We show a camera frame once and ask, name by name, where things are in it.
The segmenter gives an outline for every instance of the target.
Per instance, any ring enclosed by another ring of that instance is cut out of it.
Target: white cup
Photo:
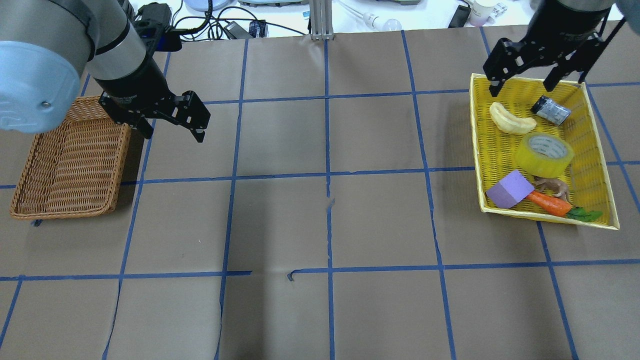
[[[474,0],[469,15],[469,24],[473,26],[484,25],[497,4],[496,0]]]

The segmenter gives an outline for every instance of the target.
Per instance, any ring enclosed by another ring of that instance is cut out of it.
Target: white table
[[[130,0],[131,4],[138,9],[144,4],[151,3],[151,0]],[[169,4],[174,12],[180,6],[180,0],[158,0]],[[400,5],[398,3],[390,3],[375,0],[342,0],[352,8],[360,12],[370,12],[380,17],[397,19],[402,23],[403,29],[442,29],[446,28],[451,21],[453,13],[459,4],[463,4],[462,0],[422,0],[417,5]],[[529,6],[529,0],[500,0],[508,7],[508,10],[500,16],[493,24],[485,26],[502,26],[502,25],[524,25],[528,24],[534,11]],[[239,6],[236,0],[231,0],[228,5]],[[276,24],[288,26],[290,28],[307,33],[308,20],[304,18],[303,13],[309,10],[309,5],[287,5],[282,7],[275,6],[241,6],[254,13],[259,19],[267,20]],[[332,4],[333,11],[333,31],[335,33],[366,33],[371,32],[360,19],[351,15],[345,8],[334,1]],[[185,16],[202,16],[202,12],[196,12],[186,6],[178,13],[177,18]],[[247,18],[249,15],[241,10],[230,9],[225,11],[222,17],[226,18]],[[620,20],[622,14],[614,6],[611,20]],[[180,23],[180,28],[192,28],[202,23],[200,19],[187,19]],[[248,29],[248,21],[238,22],[245,29]],[[278,28],[276,26],[268,27],[269,37],[288,37],[295,33]]]

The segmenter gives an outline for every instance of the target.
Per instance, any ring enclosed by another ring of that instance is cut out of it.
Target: toy banana
[[[489,107],[491,119],[498,126],[498,129],[509,134],[526,134],[536,127],[537,122],[530,117],[517,117],[510,113],[499,102],[494,102]]]

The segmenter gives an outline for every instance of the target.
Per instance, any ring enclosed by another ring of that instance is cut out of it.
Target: metal post
[[[333,40],[331,0],[309,0],[311,39]]]

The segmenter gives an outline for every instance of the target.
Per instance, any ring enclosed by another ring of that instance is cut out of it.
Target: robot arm
[[[640,32],[640,1],[619,0],[620,10]],[[484,63],[491,81],[489,90],[497,96],[505,81],[531,67],[554,65],[544,81],[547,91],[573,71],[583,82],[611,38],[625,23],[623,19],[607,40],[596,27],[608,16],[614,0],[546,0],[533,15],[527,34],[519,42],[498,40]]]
[[[0,1],[0,129],[58,127],[86,67],[117,123],[150,138],[147,119],[165,119],[198,142],[210,114],[194,92],[176,96],[117,0]]]

